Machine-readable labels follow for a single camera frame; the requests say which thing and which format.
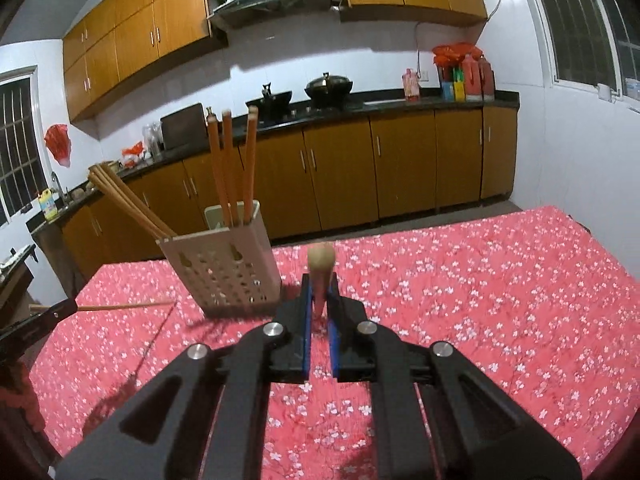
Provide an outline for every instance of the silver screw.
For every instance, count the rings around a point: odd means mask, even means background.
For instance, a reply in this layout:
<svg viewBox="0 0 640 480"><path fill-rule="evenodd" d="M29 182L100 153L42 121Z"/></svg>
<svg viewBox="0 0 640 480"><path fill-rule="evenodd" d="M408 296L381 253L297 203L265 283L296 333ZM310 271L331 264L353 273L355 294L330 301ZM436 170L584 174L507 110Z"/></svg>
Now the silver screw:
<svg viewBox="0 0 640 480"><path fill-rule="evenodd" d="M375 334L376 330L378 330L378 326L373 321L361 321L357 326L358 332L365 335Z"/></svg>
<svg viewBox="0 0 640 480"><path fill-rule="evenodd" d="M269 337L276 337L277 335L280 335L284 332L284 327L280 323L272 321L270 323L267 323L262 331Z"/></svg>
<svg viewBox="0 0 640 480"><path fill-rule="evenodd" d="M189 356L189 359L197 360L202 359L205 355L207 355L207 351L209 351L209 349L206 345L197 343L189 347L189 349L187 350L187 355Z"/></svg>
<svg viewBox="0 0 640 480"><path fill-rule="evenodd" d="M453 346L451 346L446 341L438 341L435 345L433 345L433 353L438 357L449 357L453 354Z"/></svg>

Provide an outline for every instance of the basket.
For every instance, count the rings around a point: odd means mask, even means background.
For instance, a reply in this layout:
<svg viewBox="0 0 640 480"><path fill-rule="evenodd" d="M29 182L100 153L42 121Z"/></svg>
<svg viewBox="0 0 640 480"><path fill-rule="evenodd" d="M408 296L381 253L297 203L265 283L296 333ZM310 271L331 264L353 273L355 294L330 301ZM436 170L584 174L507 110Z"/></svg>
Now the basket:
<svg viewBox="0 0 640 480"><path fill-rule="evenodd" d="M244 203L238 202L240 218ZM254 200L249 225L223 225L222 207L205 209L209 231L158 240L206 317L271 314L280 300L280 272Z"/></svg>

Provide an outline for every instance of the red floral tablecloth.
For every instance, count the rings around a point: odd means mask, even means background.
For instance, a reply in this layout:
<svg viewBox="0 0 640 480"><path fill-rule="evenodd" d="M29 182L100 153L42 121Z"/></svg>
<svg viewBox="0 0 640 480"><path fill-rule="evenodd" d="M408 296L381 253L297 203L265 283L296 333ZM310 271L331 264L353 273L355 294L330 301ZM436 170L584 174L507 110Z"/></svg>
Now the red floral tablecloth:
<svg viewBox="0 0 640 480"><path fill-rule="evenodd" d="M343 295L406 341L454 343L585 475L625 431L640 404L638 284L558 209L335 245ZM297 283L306 248L274 254L284 282ZM187 346L235 343L264 322L203 320L166 262L105 266L78 303L164 298L175 307L82 312L51 335L31 380L60 453ZM319 324L309 382L272 386L262 477L375 478L373 438L368 389L332 379Z"/></svg>

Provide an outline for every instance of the bundle of chopsticks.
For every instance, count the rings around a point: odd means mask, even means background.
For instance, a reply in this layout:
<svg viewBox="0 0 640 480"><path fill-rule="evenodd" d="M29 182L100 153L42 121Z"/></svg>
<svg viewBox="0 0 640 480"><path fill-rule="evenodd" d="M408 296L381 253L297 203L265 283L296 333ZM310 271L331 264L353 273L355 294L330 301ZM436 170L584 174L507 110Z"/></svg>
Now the bundle of chopsticks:
<svg viewBox="0 0 640 480"><path fill-rule="evenodd" d="M162 240L176 236L175 231L159 219L106 163L89 168L89 181L153 238Z"/></svg>
<svg viewBox="0 0 640 480"><path fill-rule="evenodd" d="M244 214L240 218L238 197L233 180L233 131L231 125L231 110L222 112L222 139L218 135L218 120L213 113L207 116L207 131L209 133L209 147L211 149L211 163L213 178L222 207L225 225L229 228L251 223L254 214L254 176L255 176L255 137L258 128L258 108L249 107L246 126L246 157L242 178L242 201Z"/></svg>

